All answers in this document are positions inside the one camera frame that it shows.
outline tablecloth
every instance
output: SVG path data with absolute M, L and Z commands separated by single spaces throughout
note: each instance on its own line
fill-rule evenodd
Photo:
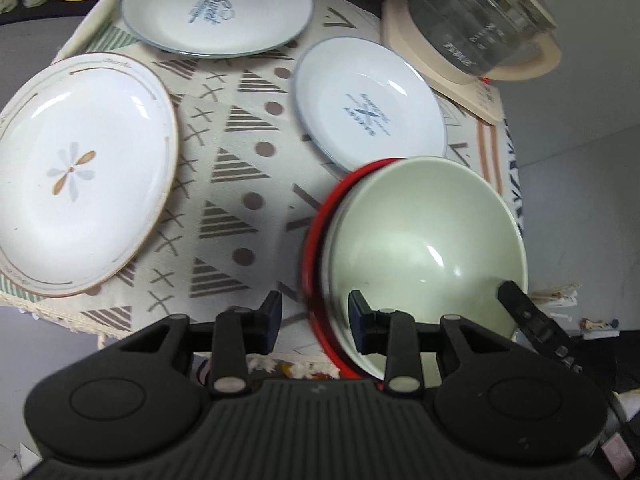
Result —
M 300 249 L 308 225 L 342 173 L 298 123 L 290 95 L 296 60 L 335 36 L 380 40 L 380 20 L 345 0 L 314 0 L 307 30 L 281 48 L 236 59 L 194 59 L 137 40 L 118 0 L 101 0 L 56 59 L 109 51 L 148 66 L 170 92 L 180 129 L 172 193 L 153 234 L 115 277 L 71 298 L 21 290 L 0 274 L 0 303 L 73 330 L 121 338 L 183 312 L 213 320 L 284 296 L 274 357 L 325 360 L 300 295 Z M 522 229 L 522 199 L 506 124 L 490 126 L 438 96 L 447 158 L 480 174 Z

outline white plate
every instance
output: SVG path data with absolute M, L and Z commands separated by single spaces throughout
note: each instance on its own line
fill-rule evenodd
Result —
M 393 156 L 443 156 L 447 149 L 433 91 L 411 65 L 377 43 L 321 41 L 298 63 L 293 85 L 300 120 L 344 170 Z
M 178 153 L 158 78 L 116 54 L 62 60 L 0 114 L 0 272 L 41 296 L 78 294 L 133 257 Z
M 382 378 L 386 359 L 355 348 L 347 301 L 354 289 L 373 310 L 396 308 L 431 323 L 460 314 L 513 335 L 495 291 L 503 280 L 527 290 L 524 245 L 502 198 L 473 171 L 444 158 L 401 160 L 344 204 L 323 248 L 322 288 L 332 329 L 363 370 Z M 434 355 L 423 354 L 422 366 L 426 384 L 438 384 Z
M 236 57 L 295 38 L 313 0 L 122 0 L 121 14 L 142 41 L 196 57 Z

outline shelf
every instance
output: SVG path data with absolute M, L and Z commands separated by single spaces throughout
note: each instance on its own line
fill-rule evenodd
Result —
M 42 20 L 44 18 L 66 18 L 67 16 L 85 16 L 98 0 L 84 2 L 64 2 L 63 0 L 49 0 L 37 7 L 23 7 L 22 4 L 14 10 L 0 14 L 0 25 L 8 23 Z

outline black ridged surface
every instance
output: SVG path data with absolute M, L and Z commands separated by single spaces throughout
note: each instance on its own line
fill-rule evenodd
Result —
M 478 458 L 447 440 L 419 402 L 387 397 L 370 381 L 271 380 L 243 399 L 215 403 L 193 433 L 158 456 L 96 469 L 49 460 L 27 478 L 589 480 L 604 476 L 585 458 L 528 469 Z

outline flower design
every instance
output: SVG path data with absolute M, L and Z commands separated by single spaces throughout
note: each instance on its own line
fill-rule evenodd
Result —
M 95 172 L 92 170 L 77 170 L 76 166 L 82 166 L 94 160 L 95 152 L 86 152 L 84 155 L 78 157 L 78 143 L 72 142 L 69 145 L 69 153 L 66 150 L 60 150 L 58 156 L 62 164 L 65 165 L 66 170 L 59 170 L 57 168 L 51 168 L 47 171 L 47 176 L 57 176 L 59 179 L 53 185 L 51 192 L 57 195 L 68 184 L 69 196 L 71 202 L 75 202 L 78 199 L 78 186 L 76 184 L 76 177 L 82 180 L 91 180 L 95 176 Z

